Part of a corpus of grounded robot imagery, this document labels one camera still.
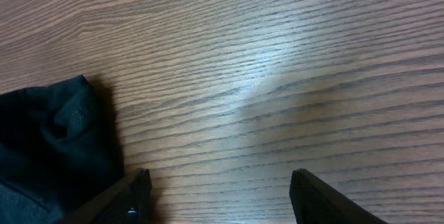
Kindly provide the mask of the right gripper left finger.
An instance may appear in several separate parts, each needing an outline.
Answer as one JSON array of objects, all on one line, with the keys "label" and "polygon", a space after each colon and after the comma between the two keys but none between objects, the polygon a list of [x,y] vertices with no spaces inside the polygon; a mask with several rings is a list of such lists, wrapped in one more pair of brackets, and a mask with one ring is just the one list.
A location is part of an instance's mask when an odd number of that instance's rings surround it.
[{"label": "right gripper left finger", "polygon": [[152,182],[136,169],[57,224],[144,224],[151,221]]}]

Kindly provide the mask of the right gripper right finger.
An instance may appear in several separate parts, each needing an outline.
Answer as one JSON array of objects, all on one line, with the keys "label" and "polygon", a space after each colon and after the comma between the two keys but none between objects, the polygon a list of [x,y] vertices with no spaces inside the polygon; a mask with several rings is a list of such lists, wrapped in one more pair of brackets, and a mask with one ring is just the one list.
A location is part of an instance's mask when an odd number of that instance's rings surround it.
[{"label": "right gripper right finger", "polygon": [[293,171],[289,196],[297,224],[387,224],[307,169]]}]

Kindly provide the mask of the black shorts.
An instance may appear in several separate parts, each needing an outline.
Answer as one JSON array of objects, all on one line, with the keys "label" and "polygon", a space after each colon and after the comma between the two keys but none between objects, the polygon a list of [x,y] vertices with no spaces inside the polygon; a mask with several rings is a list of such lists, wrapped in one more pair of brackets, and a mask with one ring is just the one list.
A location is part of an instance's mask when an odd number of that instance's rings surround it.
[{"label": "black shorts", "polygon": [[1,224],[58,221],[123,174],[112,92],[99,81],[1,95]]}]

